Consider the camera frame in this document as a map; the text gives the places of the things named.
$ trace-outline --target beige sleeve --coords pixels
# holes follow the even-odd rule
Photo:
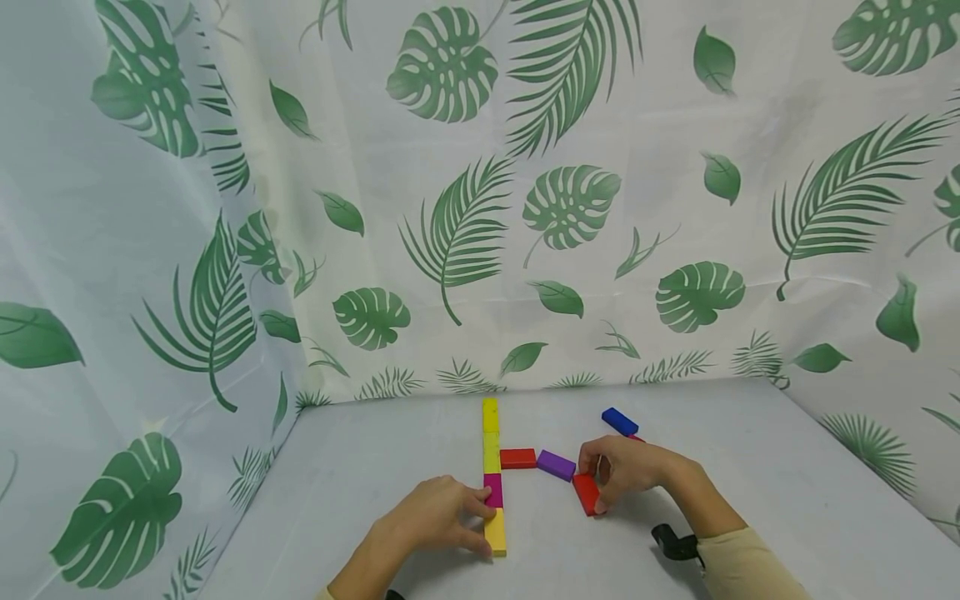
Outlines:
[[[697,544],[713,600],[810,600],[804,587],[748,527]]]

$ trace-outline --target fabric backdrop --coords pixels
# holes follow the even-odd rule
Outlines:
[[[681,378],[960,540],[960,0],[4,16],[5,597],[195,596],[300,410]]]

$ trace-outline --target pink block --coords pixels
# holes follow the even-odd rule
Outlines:
[[[490,489],[493,490],[493,492],[490,494],[490,497],[487,498],[487,501],[484,502],[484,504],[491,508],[502,509],[503,484],[500,482],[500,473],[484,473],[483,485],[485,488],[490,486]]]

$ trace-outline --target hand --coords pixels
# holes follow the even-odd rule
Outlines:
[[[411,551],[460,547],[489,557],[490,544],[483,534],[464,527],[460,514],[493,518],[496,510],[483,503],[490,494],[490,488],[469,488],[449,475],[434,477],[417,484],[381,521],[388,524]]]
[[[686,463],[691,461],[658,445],[605,436],[580,446],[578,468],[591,475],[599,469],[600,498],[593,510],[602,515],[624,492],[665,485],[670,473]]]

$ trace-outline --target vertical line of blocks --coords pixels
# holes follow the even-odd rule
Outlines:
[[[496,398],[483,399],[483,484],[492,493],[487,506],[496,516],[484,524],[483,533],[496,557],[507,556],[507,534],[503,522],[503,484],[500,480],[500,417]]]

